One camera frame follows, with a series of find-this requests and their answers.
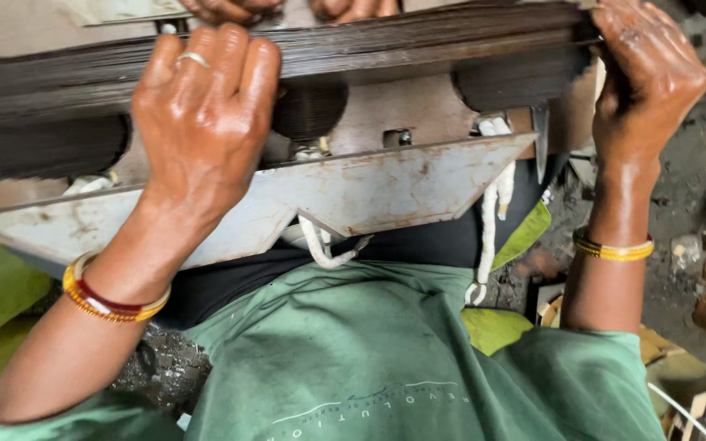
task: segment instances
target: forearm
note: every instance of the forearm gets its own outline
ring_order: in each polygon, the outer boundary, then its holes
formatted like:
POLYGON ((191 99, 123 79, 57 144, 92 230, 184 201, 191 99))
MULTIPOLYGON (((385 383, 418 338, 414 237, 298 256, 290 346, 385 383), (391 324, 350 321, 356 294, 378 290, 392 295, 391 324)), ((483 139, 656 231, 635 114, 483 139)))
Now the forearm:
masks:
MULTIPOLYGON (((190 219, 142 197, 85 271, 85 281, 100 296, 117 303, 156 301, 206 236, 204 228, 190 219)), ((34 326, 0 378, 0 424, 55 414, 110 385, 146 323, 93 317, 63 296, 34 326)))
MULTIPOLYGON (((587 238, 610 246, 644 243, 659 171, 657 160, 601 169, 587 238)), ((644 276, 644 261, 609 261, 577 252, 565 285, 561 326, 635 333, 642 316, 644 276)))

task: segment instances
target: black cloth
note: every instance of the black cloth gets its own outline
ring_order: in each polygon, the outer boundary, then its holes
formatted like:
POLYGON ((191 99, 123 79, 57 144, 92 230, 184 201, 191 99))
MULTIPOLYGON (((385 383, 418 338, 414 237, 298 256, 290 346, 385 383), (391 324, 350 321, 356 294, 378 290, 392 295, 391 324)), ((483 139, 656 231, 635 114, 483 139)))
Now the black cloth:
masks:
MULTIPOLYGON (((538 182, 534 159, 516 162, 514 196, 506 220, 497 221, 496 249, 522 224, 567 160, 568 155, 551 155, 542 183, 538 182)), ((477 267, 482 229, 479 199, 459 219, 377 233, 358 259, 477 267)), ((335 245, 333 254, 343 253, 357 242, 358 238, 349 238, 335 245)), ((309 251, 278 240, 262 254, 181 271, 173 279, 168 304, 154 319, 163 326, 191 328, 240 296, 312 261, 309 251)))

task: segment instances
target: yellow-green cloth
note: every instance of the yellow-green cloth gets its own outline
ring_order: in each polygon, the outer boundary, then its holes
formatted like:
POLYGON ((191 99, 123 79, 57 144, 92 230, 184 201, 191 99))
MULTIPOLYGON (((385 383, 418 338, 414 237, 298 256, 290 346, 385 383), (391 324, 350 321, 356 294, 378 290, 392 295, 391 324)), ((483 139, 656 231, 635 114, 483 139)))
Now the yellow-green cloth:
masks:
POLYGON ((462 322, 470 334, 470 344, 491 356, 498 349, 519 340, 533 324, 524 316, 511 311, 466 307, 462 322))

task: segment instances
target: bangle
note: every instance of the bangle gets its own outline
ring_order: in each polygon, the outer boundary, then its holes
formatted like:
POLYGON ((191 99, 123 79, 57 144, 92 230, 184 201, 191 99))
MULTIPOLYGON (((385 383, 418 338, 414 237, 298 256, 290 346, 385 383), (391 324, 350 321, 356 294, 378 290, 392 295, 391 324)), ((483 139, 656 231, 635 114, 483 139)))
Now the bangle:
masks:
POLYGON ((607 259, 608 261, 640 261, 652 253, 655 244, 652 236, 647 235, 647 242, 636 246, 607 246, 591 242, 584 237, 585 228, 574 231, 574 246, 586 255, 607 259))
POLYGON ((156 314, 168 302, 170 286, 159 300, 148 305, 123 305, 103 299, 83 280, 83 271, 95 257, 96 253, 86 253, 75 259, 64 271, 64 294, 70 297, 81 311, 110 322, 140 322, 156 314))

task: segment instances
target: woman's right hand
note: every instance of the woman's right hand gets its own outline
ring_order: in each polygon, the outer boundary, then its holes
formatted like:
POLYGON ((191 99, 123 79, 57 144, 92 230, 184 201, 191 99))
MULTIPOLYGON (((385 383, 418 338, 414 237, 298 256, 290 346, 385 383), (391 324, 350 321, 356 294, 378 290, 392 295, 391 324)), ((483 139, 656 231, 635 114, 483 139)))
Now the woman's right hand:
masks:
POLYGON ((661 149, 706 91, 706 67, 652 3, 599 0, 592 18, 608 49, 593 122, 600 165, 657 178, 661 149))

